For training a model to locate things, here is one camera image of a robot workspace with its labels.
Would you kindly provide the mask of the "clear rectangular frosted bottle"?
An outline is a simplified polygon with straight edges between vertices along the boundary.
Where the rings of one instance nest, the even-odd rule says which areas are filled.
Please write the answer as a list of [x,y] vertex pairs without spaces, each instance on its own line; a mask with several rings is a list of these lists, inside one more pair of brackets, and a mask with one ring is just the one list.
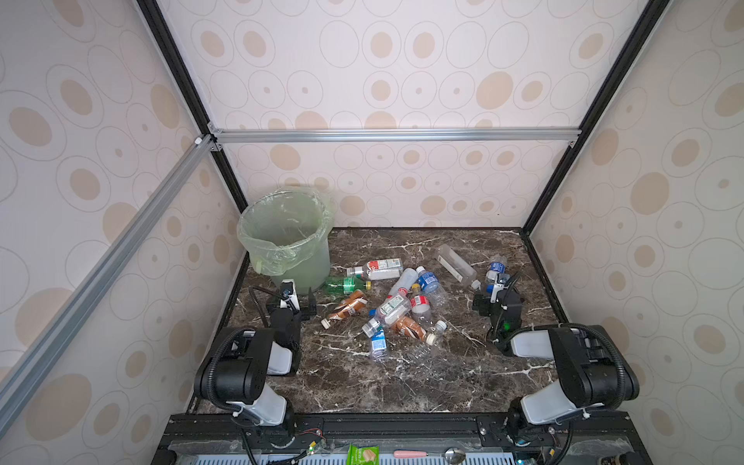
[[461,286],[474,291],[480,290],[481,281],[478,279],[476,269],[461,255],[458,255],[451,246],[443,244],[438,248],[437,262],[445,267]]

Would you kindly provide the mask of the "blue label Pepsi bottle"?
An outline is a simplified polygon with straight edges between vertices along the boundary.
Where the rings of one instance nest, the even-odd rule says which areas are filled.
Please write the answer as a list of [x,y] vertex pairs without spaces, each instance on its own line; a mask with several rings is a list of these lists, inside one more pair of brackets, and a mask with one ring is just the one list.
[[430,305],[436,309],[444,309],[449,303],[449,295],[439,278],[425,267],[417,267],[416,272],[422,294],[429,300]]

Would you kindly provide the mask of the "clear bottle red label yellow cap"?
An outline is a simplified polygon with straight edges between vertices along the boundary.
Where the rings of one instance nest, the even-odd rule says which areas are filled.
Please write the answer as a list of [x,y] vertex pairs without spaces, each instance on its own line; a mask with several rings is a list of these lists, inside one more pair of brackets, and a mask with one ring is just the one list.
[[413,318],[422,326],[429,326],[433,323],[432,310],[429,299],[423,294],[417,294],[410,299]]

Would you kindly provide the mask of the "blue label white cap bottle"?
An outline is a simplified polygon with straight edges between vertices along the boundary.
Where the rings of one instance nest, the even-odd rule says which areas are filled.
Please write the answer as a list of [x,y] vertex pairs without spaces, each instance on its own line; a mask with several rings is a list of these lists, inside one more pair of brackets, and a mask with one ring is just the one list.
[[501,276],[506,272],[507,264],[508,258],[503,255],[496,254],[491,257],[486,271],[486,284],[497,284],[501,279]]

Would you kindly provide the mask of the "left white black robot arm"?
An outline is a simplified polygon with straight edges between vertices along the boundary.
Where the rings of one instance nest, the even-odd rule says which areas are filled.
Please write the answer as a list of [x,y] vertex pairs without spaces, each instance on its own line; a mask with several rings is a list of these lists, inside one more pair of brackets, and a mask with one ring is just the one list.
[[194,395],[232,416],[241,426],[296,430],[294,409],[269,377],[295,375],[301,359],[301,325],[317,315],[313,294],[276,293],[257,308],[261,327],[225,327],[217,334],[194,379]]

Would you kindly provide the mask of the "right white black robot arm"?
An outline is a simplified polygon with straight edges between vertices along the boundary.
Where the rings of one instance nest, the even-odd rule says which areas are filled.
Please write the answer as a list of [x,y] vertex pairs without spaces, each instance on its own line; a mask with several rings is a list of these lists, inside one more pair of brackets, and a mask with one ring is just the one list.
[[637,375],[603,327],[525,327],[522,304],[507,288],[491,296],[479,292],[473,301],[473,310],[490,319],[486,340],[504,356],[551,360],[557,371],[556,381],[511,403],[505,421],[511,437],[531,426],[584,417],[591,408],[615,410],[639,396]]

